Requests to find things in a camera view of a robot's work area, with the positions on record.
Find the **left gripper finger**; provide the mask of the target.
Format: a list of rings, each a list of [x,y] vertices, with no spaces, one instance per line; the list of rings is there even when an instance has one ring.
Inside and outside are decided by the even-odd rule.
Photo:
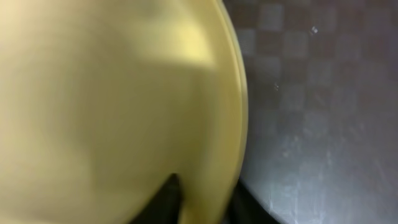
[[[129,224],[177,224],[180,207],[180,180],[172,174]]]

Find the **yellow round plate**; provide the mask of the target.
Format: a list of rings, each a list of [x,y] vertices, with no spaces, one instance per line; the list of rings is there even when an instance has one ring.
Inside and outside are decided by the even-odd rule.
[[[221,1],[1,1],[1,222],[219,223],[248,126]]]

